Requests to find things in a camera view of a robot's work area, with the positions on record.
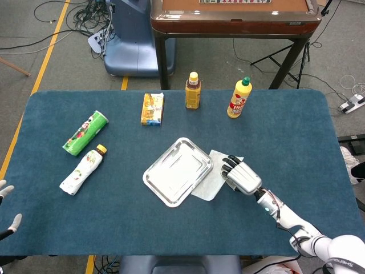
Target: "green can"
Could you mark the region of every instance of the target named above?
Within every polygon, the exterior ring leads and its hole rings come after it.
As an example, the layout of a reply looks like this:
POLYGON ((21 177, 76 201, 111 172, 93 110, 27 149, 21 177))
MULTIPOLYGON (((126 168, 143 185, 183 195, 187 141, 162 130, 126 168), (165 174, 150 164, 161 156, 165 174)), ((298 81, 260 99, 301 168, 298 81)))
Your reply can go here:
POLYGON ((109 123, 109 120, 100 111, 95 110, 89 119, 63 145, 63 148, 73 156, 77 156, 107 123, 109 123))

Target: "silver tray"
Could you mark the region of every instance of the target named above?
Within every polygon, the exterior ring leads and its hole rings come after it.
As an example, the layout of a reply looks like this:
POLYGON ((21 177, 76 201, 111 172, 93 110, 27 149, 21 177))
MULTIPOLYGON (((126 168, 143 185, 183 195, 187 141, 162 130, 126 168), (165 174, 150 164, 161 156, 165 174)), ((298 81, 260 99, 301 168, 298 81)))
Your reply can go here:
POLYGON ((179 138, 143 173, 143 182, 168 207, 177 207, 212 168, 203 150, 179 138))

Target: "bottle cap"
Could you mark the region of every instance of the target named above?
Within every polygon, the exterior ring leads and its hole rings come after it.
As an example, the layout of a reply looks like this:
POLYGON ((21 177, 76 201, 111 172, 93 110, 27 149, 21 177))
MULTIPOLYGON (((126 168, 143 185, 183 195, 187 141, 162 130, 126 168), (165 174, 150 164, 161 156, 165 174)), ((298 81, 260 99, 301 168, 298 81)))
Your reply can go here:
POLYGON ((107 148, 106 147, 104 147, 102 144, 98 144, 97 146, 96 146, 96 148, 98 149, 98 150, 100 150, 102 153, 107 153, 107 148))
POLYGON ((191 82, 196 82, 196 81, 198 81, 198 73, 196 73, 195 71, 191 72, 191 73, 190 73, 189 80, 190 80, 191 82))
POLYGON ((242 80, 242 85, 248 86, 250 84, 250 78, 248 76, 244 77, 242 80))

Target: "blue machine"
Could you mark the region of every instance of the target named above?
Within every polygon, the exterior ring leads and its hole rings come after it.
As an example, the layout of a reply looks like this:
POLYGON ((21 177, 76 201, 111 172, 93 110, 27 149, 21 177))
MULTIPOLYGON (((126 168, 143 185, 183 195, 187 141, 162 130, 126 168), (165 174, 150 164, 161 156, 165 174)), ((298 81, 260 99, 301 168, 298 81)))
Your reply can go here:
MULTIPOLYGON (((159 76, 150 0, 112 0, 116 36, 106 46, 104 64, 118 76, 159 76)), ((176 39, 166 40, 168 74, 175 70, 176 39)))

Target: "robotic arm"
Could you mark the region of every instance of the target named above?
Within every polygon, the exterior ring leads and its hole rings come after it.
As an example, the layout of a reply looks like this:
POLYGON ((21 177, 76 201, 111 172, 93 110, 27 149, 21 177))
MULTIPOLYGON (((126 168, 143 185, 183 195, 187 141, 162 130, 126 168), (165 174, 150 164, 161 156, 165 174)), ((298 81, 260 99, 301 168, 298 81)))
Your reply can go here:
POLYGON ((330 239, 312 224, 300 218, 270 190, 261 187, 261 178, 235 156, 223 159, 222 176, 228 185, 245 195, 254 195, 256 201, 285 230, 299 226, 290 238, 290 245, 305 257, 319 257, 332 264, 336 274, 365 274, 365 244, 353 235, 330 239))

